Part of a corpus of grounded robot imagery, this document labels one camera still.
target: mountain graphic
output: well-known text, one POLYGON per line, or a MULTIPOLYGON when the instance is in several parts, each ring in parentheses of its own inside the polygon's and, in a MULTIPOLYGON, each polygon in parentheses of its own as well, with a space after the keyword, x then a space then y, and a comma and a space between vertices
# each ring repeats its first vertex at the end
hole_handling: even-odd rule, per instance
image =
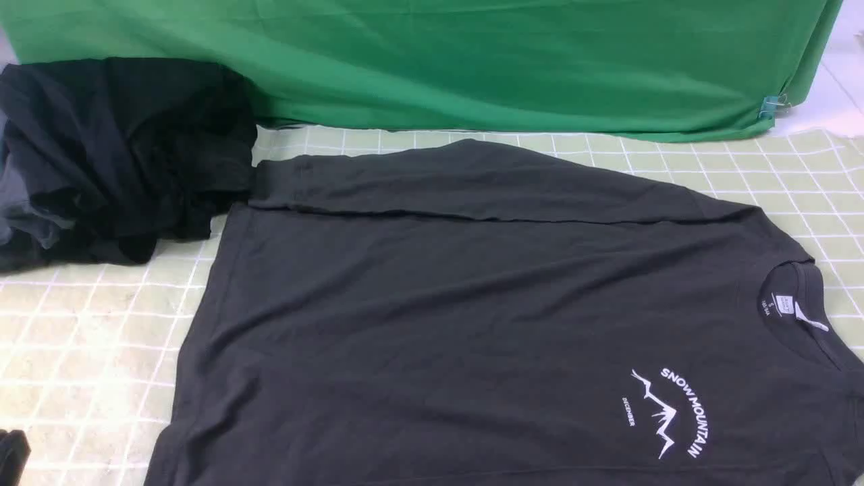
POLYGON ((677 410, 675 410, 671 406, 667 405, 661 399, 657 398, 657 396, 654 393, 651 393, 651 382, 650 381, 639 376, 636 373, 636 370, 631 369, 630 371, 632 371, 632 377, 633 378, 641 381, 642 384, 645 385, 645 396, 642 398, 646 399, 646 400, 653 400, 654 403, 660 405, 660 409, 661 409, 660 413, 654 413, 652 415, 652 417, 659 417, 658 423, 660 424, 660 427, 657 429, 657 435, 662 437, 663 440, 666 441, 665 445, 663 446, 663 450, 660 451, 660 456, 658 457, 658 459, 661 459, 661 458, 663 458, 663 454, 665 454, 666 451, 668 451, 669 448, 675 443, 675 441, 672 440, 671 437, 666 435, 666 428, 668 428, 669 424, 672 423, 672 420, 675 418, 675 415, 677 414, 677 410))

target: white surface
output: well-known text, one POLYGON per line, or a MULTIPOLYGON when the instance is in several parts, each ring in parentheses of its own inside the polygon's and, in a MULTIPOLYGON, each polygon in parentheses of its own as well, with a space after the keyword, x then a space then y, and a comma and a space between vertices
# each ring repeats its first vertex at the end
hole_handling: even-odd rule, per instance
MULTIPOLYGON (((837 135, 864 136, 864 0, 846 0, 837 17, 810 95, 778 118, 772 135, 825 128, 837 135)), ((15 53, 0 29, 0 68, 15 53)))

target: black fabric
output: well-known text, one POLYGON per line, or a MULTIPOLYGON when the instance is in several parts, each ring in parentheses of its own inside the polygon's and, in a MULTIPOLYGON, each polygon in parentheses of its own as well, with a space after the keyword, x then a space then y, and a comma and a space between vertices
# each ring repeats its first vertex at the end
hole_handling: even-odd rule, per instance
POLYGON ((849 486, 821 292, 759 208, 527 150, 264 162, 146 484, 849 486))
POLYGON ((16 486, 30 456, 24 432, 0 430, 0 486, 16 486))
POLYGON ((8 66, 0 74, 0 271, 52 259, 136 264, 160 235, 207 238, 248 195, 245 80, 172 59, 8 66))

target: pile of black clothing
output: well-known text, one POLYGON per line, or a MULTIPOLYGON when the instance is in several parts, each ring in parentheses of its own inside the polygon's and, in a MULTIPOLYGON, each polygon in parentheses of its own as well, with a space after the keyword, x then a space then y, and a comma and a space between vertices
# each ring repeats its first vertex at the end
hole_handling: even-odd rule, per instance
POLYGON ((24 432, 0 430, 0 486, 16 486, 21 481, 28 457, 30 445, 24 432))
POLYGON ((202 239, 247 196, 246 80, 175 59, 63 61, 0 74, 0 272, 140 264, 202 239))

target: size tag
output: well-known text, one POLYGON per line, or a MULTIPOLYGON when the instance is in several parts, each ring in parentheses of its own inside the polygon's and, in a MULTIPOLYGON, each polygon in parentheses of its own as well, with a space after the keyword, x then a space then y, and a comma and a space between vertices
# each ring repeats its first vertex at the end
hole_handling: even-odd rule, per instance
POLYGON ((788 295, 774 296, 780 314, 795 314, 795 299, 788 295))

